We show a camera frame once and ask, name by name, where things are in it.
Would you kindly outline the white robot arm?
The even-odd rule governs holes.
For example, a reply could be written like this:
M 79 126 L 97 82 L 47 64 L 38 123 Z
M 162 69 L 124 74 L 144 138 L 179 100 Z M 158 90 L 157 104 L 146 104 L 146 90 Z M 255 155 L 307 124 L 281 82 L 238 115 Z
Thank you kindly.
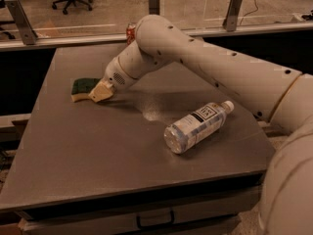
M 135 40 L 107 65 L 89 97 L 99 102 L 177 62 L 290 136 L 272 158 L 259 202 L 257 235 L 313 235 L 313 77 L 197 40 L 147 15 Z

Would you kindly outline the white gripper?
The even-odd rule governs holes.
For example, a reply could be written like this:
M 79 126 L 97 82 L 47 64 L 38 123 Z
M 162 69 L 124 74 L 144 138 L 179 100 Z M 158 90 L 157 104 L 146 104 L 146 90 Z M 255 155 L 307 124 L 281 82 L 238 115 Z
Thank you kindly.
M 107 65 L 104 80 L 100 80 L 89 93 L 89 97 L 98 103 L 109 99 L 116 91 L 123 91 L 131 87 L 136 80 L 130 77 L 119 63 L 118 57 L 113 58 Z

